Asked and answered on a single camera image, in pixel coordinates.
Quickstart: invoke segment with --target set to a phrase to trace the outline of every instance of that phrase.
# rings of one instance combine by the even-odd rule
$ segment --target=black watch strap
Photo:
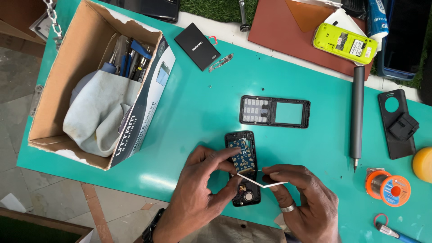
[[[156,213],[156,216],[154,217],[153,221],[144,230],[143,235],[142,235],[144,243],[153,243],[153,237],[152,237],[153,231],[155,230],[156,224],[158,223],[158,221],[161,218],[164,211],[165,211],[164,208],[159,209],[159,211]]]

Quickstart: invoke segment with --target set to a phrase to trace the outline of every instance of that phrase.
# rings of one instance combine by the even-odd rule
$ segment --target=circuit board
[[[254,160],[252,159],[251,151],[249,150],[249,147],[247,146],[245,140],[239,139],[233,142],[229,142],[228,146],[240,147],[240,153],[231,157],[237,173],[254,169]]]

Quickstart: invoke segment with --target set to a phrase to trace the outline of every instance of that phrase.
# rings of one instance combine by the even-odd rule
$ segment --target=floor
[[[91,243],[133,242],[167,202],[16,166],[40,63],[0,48],[0,199],[12,193],[30,214],[95,228]]]

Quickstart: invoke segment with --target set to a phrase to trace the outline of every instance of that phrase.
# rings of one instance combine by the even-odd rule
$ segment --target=phone parts box
[[[100,157],[82,151],[63,132],[63,121],[72,89],[82,77],[100,69],[109,60],[121,35],[155,49],[137,98],[121,124],[114,153],[110,157]],[[29,146],[103,170],[119,164],[140,150],[174,62],[174,54],[162,31],[83,0],[48,75],[30,128]]]

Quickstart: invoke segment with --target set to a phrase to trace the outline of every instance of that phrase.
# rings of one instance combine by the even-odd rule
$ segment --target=green artificial grass
[[[245,11],[247,23],[252,25],[258,0],[245,0]],[[240,7],[237,0],[181,0],[180,11],[199,15],[219,22],[241,23]],[[432,47],[432,9],[429,15],[429,22],[426,29],[426,36],[423,44],[422,57],[420,59],[419,71],[411,81],[392,80],[393,82],[412,88],[420,89],[423,80],[423,65]],[[376,75],[376,62],[372,65],[371,74]]]
[[[0,216],[0,242],[74,243],[80,235]]]
[[[252,24],[258,0],[245,0],[246,23]],[[241,23],[238,0],[181,0],[180,11],[219,22]]]

